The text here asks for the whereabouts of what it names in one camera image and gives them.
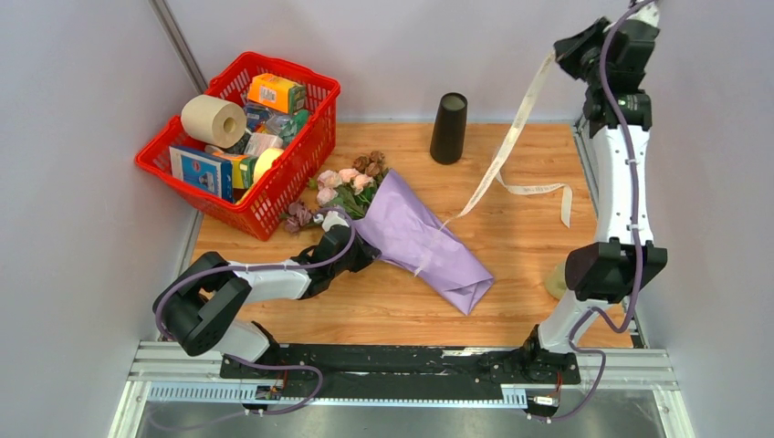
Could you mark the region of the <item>purple flower bouquet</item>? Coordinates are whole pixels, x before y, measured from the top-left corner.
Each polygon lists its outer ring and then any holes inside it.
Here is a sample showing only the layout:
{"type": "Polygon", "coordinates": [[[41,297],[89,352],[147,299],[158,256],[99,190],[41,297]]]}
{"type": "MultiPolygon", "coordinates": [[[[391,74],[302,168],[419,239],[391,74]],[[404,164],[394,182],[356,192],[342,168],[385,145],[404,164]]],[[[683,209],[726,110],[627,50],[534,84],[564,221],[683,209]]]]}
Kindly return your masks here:
{"type": "MultiPolygon", "coordinates": [[[[404,178],[389,168],[381,151],[357,157],[349,167],[324,171],[310,181],[318,207],[291,203],[280,216],[297,234],[318,226],[321,214],[343,212],[350,227],[382,254],[376,261],[413,274],[433,231],[442,222],[424,205],[404,178]]],[[[468,315],[493,286],[494,277],[448,228],[432,250],[431,264],[417,277],[444,300],[468,315]]]]}

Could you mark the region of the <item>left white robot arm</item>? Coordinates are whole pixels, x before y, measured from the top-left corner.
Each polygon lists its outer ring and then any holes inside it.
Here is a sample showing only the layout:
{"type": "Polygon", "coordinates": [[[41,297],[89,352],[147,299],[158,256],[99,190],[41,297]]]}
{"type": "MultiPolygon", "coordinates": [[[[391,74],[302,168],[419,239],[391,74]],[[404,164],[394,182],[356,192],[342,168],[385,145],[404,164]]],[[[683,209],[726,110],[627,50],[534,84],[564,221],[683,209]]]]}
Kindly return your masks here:
{"type": "Polygon", "coordinates": [[[196,259],[155,300],[152,311],[167,339],[190,357],[208,351],[243,359],[260,379],[279,364],[275,341],[256,323],[238,320],[247,304],[303,300],[326,291],[343,272],[357,273],[381,252],[345,224],[329,227],[313,246],[277,264],[246,265],[215,251],[196,259]]]}

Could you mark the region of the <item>cream ribbon with gold print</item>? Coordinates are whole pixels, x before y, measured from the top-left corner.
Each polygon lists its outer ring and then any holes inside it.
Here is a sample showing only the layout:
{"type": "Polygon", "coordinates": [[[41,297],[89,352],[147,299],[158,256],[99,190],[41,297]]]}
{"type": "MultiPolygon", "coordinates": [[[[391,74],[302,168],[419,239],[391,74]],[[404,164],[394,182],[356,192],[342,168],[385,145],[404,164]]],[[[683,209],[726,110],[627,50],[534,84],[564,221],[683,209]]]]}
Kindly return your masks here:
{"type": "Polygon", "coordinates": [[[432,250],[437,246],[437,241],[443,233],[444,229],[456,219],[462,218],[470,214],[474,208],[478,205],[481,199],[485,196],[488,189],[491,187],[494,181],[499,182],[503,188],[510,194],[519,196],[541,195],[546,193],[552,193],[557,190],[562,190],[562,199],[560,205],[560,220],[567,227],[570,228],[571,220],[571,208],[573,202],[573,191],[571,187],[566,183],[553,183],[543,185],[517,185],[506,184],[503,180],[501,169],[506,164],[511,152],[517,145],[518,139],[527,125],[529,115],[534,109],[535,104],[539,99],[539,94],[546,82],[547,76],[551,66],[557,60],[556,50],[551,49],[545,59],[541,62],[540,67],[531,80],[528,89],[521,100],[516,116],[514,117],[502,143],[494,153],[491,162],[486,169],[486,173],[481,178],[478,186],[474,190],[473,194],[468,199],[462,210],[454,216],[450,216],[439,227],[437,227],[432,233],[431,243],[424,250],[420,263],[413,271],[414,276],[418,276],[423,272],[430,264],[432,259],[432,250]]]}

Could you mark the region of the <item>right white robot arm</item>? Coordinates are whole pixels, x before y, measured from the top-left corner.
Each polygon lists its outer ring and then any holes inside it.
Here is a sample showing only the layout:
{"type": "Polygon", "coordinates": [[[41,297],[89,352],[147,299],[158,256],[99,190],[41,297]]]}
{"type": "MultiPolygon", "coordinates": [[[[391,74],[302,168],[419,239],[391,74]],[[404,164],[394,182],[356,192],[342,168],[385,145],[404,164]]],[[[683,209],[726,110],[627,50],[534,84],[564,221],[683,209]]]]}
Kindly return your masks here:
{"type": "Polygon", "coordinates": [[[567,290],[523,345],[523,374],[545,381],[569,361],[571,346],[608,308],[634,302],[666,266],[654,245],[646,207],[645,159],[653,126],[652,102],[642,89],[659,35],[658,20],[633,15],[614,24],[603,17],[576,36],[557,41],[560,68],[586,83],[583,118],[597,164],[598,223],[593,243],[570,252],[567,290]]]}

